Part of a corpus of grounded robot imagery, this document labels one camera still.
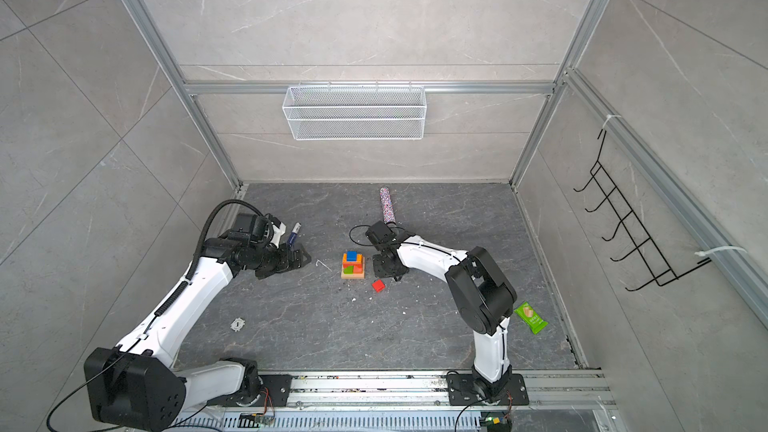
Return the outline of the orange yellow block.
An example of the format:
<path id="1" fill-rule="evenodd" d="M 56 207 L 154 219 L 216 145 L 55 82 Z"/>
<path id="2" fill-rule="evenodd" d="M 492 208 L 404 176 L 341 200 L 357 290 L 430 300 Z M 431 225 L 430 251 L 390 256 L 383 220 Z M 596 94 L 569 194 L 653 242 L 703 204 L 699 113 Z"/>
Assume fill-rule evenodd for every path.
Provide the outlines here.
<path id="1" fill-rule="evenodd" d="M 353 266 L 354 268 L 355 267 L 362 267 L 364 269 L 364 256 L 362 254 L 357 252 L 358 253 L 358 261 L 357 262 L 346 262 L 345 261 L 345 253 L 343 254 L 343 258 L 342 258 L 342 273 L 343 273 L 343 269 L 345 267 L 348 267 L 348 266 Z"/>

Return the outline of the red cube block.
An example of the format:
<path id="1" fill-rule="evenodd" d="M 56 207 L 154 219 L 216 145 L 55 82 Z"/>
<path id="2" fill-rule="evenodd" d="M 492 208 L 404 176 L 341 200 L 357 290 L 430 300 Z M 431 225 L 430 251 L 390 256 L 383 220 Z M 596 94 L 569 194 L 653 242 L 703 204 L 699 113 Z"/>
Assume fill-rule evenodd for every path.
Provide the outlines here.
<path id="1" fill-rule="evenodd" d="M 382 280 L 376 280 L 376 281 L 375 281 L 375 282 L 372 284 L 372 287 L 373 287 L 373 289 L 374 289 L 376 292 L 381 292 L 381 291 L 383 291 L 383 290 L 386 288 L 386 286 L 385 286 L 385 284 L 384 284 L 384 282 L 383 282 Z"/>

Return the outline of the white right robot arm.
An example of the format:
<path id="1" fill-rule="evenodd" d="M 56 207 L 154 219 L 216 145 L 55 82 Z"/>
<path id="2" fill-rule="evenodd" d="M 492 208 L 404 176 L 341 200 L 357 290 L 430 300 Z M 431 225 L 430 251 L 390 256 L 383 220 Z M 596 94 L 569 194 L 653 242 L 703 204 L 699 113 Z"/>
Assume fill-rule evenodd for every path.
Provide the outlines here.
<path id="1" fill-rule="evenodd" d="M 445 282 L 458 315 L 473 330 L 473 388 L 477 398 L 495 401 L 511 379 L 508 327 L 517 293 L 483 247 L 456 250 L 379 221 L 365 235 L 376 249 L 375 276 L 396 281 L 412 270 Z"/>

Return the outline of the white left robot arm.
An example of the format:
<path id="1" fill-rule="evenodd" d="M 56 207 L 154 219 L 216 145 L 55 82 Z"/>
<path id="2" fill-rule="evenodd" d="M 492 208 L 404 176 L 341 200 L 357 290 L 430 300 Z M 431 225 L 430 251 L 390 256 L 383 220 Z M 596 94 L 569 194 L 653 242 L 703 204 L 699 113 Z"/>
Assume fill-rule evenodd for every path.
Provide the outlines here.
<path id="1" fill-rule="evenodd" d="M 310 263 L 303 246 L 285 232 L 283 222 L 243 200 L 215 206 L 174 288 L 115 346 L 97 348 L 85 360 L 93 419 L 106 430 L 163 431 L 188 407 L 219 399 L 246 406 L 265 402 L 254 360 L 225 358 L 181 372 L 172 366 L 195 323 L 239 273 L 265 279 Z"/>

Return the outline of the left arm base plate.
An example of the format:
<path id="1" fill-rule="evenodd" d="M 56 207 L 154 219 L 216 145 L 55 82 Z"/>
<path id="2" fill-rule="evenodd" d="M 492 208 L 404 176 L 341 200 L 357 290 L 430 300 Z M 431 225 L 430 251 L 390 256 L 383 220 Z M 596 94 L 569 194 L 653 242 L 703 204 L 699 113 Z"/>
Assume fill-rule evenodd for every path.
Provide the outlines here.
<path id="1" fill-rule="evenodd" d="M 209 405 L 225 407 L 286 407 L 293 377 L 289 374 L 260 375 L 252 391 L 241 390 L 211 399 Z"/>

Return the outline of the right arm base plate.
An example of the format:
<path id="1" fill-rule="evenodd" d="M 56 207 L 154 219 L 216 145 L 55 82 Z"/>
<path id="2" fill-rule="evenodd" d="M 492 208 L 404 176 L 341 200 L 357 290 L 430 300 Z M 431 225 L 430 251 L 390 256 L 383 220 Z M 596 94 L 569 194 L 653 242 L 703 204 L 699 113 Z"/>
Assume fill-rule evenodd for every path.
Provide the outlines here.
<path id="1" fill-rule="evenodd" d="M 447 384 L 449 403 L 452 406 L 466 405 L 512 405 L 527 406 L 530 399 L 521 374 L 508 370 L 496 382 L 488 382 L 475 373 L 450 371 L 444 376 Z"/>

